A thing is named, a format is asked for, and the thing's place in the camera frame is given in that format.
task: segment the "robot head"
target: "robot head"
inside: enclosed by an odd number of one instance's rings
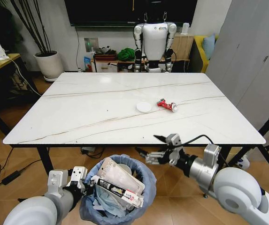
[[[147,23],[163,23],[166,17],[166,0],[146,0]]]

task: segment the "blue trash bag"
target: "blue trash bag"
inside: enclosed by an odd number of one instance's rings
[[[153,172],[142,162],[130,158],[129,156],[123,155],[112,155],[110,156],[116,163],[126,164],[130,167],[132,173],[134,171],[137,174],[137,179],[144,183],[145,189],[142,193],[144,196],[143,207],[134,208],[133,211],[128,213],[125,217],[104,217],[97,210],[93,208],[93,201],[95,200],[94,195],[86,196],[82,199],[80,205],[80,217],[83,220],[92,221],[99,225],[129,225],[135,219],[140,218],[147,208],[152,204],[156,195],[156,178]],[[95,165],[90,172],[87,174],[85,183],[87,183],[92,176],[98,173],[104,159]]]

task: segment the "marble tabletop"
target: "marble tabletop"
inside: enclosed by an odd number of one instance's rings
[[[158,107],[165,98],[178,111]],[[136,104],[152,105],[141,113]],[[201,73],[63,73],[5,137],[5,144],[160,144],[153,135],[205,134],[217,144],[265,139]],[[207,144],[200,138],[192,144]]]

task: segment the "wooden floor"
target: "wooden floor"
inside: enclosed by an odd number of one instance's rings
[[[45,91],[49,84],[42,79],[35,79],[40,92]],[[2,119],[13,127],[29,110],[31,105],[11,107],[0,112]],[[0,163],[5,163],[10,146],[2,144],[4,135],[0,132]],[[189,154],[202,156],[202,148],[188,148]],[[102,156],[127,154],[139,159],[133,148],[107,148]],[[70,169],[73,166],[85,166],[91,169],[99,160],[81,155],[79,148],[51,148],[50,157],[56,169]],[[8,164],[1,172],[0,181],[15,170],[19,170],[30,162],[39,159],[36,149],[14,149]],[[168,165],[148,165],[157,178],[156,198],[147,212],[134,224],[136,225],[238,225],[247,224],[238,215],[223,210],[212,198],[205,199],[197,184],[174,167]],[[252,162],[249,168],[259,184],[269,191],[269,165],[265,162]],[[29,198],[43,195],[46,191],[47,175],[41,162],[31,165],[20,177],[4,186],[0,185],[0,224],[6,215],[18,204],[18,198]],[[81,220],[79,204],[64,219],[63,225],[88,225],[91,222]]]

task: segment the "television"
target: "television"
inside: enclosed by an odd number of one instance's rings
[[[197,0],[169,0],[167,22],[192,23]],[[146,0],[65,0],[71,26],[131,27],[144,22]]]

